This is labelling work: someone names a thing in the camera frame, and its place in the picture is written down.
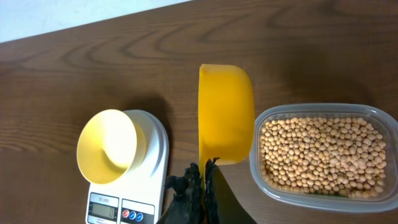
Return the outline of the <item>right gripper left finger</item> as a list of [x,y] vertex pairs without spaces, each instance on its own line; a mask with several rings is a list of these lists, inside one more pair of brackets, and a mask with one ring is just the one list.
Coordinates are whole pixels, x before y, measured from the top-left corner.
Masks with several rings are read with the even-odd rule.
[[165,181],[165,190],[173,189],[169,207],[157,224],[201,224],[205,219],[202,205],[203,189],[199,166],[191,163],[183,176],[170,175]]

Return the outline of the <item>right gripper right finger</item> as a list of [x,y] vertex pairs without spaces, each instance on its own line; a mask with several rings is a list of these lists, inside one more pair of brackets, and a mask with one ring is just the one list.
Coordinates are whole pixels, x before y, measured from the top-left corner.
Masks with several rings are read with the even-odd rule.
[[219,157],[205,165],[205,203],[207,222],[211,224],[256,224],[237,200],[220,168]]

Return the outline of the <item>yellow measuring scoop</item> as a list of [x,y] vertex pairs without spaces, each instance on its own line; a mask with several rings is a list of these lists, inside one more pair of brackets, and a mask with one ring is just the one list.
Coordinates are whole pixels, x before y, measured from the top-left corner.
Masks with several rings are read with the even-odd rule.
[[198,84],[199,168],[217,157],[220,165],[237,164],[254,139],[254,94],[248,74],[235,65],[203,64]]

